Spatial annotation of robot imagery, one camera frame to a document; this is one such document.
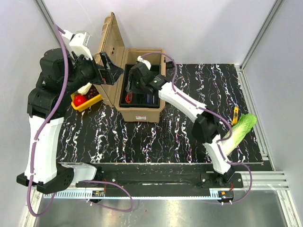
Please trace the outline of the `yellow utility knife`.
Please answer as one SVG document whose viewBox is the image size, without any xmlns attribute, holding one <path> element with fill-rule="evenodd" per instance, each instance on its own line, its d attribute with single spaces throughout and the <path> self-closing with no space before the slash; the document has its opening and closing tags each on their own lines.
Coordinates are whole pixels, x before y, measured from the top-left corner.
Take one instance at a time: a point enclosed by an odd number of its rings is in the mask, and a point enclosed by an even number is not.
<svg viewBox="0 0 303 227">
<path fill-rule="evenodd" d="M 231 122 L 231 125 L 234 126 L 238 122 L 239 118 L 239 107 L 238 105 L 235 105 L 234 110 L 233 110 L 233 119 Z"/>
</svg>

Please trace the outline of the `blue red screwdriver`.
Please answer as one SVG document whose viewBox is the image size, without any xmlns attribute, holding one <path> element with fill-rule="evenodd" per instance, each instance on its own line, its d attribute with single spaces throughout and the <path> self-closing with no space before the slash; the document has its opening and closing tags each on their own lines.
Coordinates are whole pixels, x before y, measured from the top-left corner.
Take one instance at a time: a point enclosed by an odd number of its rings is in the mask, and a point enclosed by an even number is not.
<svg viewBox="0 0 303 227">
<path fill-rule="evenodd" d="M 153 105 L 153 104 L 155 104 L 155 96 L 154 96 L 154 95 L 148 94 L 148 95 L 147 95 L 147 101 L 146 101 L 146 103 L 147 103 L 148 105 Z"/>
</svg>

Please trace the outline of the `red black utility knife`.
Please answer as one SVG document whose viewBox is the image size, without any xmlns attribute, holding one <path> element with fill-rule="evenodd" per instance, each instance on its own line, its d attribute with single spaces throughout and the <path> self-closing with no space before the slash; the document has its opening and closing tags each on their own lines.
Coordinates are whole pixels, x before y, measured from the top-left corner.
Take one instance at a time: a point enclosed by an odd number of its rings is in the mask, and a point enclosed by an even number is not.
<svg viewBox="0 0 303 227">
<path fill-rule="evenodd" d="M 132 102 L 132 99 L 133 99 L 133 93 L 132 92 L 128 92 L 126 94 L 126 97 L 125 97 L 125 102 L 127 104 L 130 104 Z"/>
</svg>

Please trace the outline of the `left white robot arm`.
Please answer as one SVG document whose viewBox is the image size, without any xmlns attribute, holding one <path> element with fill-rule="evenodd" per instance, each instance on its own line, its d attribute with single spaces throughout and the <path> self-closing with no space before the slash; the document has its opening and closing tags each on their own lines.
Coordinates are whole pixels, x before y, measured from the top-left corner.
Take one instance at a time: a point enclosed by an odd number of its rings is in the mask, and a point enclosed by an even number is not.
<svg viewBox="0 0 303 227">
<path fill-rule="evenodd" d="M 88 83 L 112 86 L 124 72 L 106 52 L 99 54 L 102 64 L 96 63 L 87 47 L 87 32 L 60 30 L 59 36 L 69 43 L 44 54 L 36 87 L 28 95 L 31 145 L 27 167 L 17 176 L 19 184 L 35 186 L 43 194 L 63 191 L 80 181 L 101 185 L 103 176 L 94 165 L 57 162 L 60 128 L 74 92 Z"/>
</svg>

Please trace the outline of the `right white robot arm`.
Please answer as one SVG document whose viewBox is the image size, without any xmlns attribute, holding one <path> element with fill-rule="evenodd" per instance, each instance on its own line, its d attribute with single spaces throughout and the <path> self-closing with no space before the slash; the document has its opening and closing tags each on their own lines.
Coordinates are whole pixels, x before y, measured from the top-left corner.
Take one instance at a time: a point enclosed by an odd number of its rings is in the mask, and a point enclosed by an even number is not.
<svg viewBox="0 0 303 227">
<path fill-rule="evenodd" d="M 193 122 L 192 135 L 205 147 L 213 164 L 214 176 L 211 177 L 211 181 L 221 187 L 228 186 L 235 173 L 223 151 L 223 142 L 232 136 L 229 123 L 205 104 L 179 90 L 163 75 L 155 75 L 151 72 L 150 62 L 141 56 L 131 67 L 129 80 L 128 91 L 158 96 L 180 110 Z"/>
</svg>

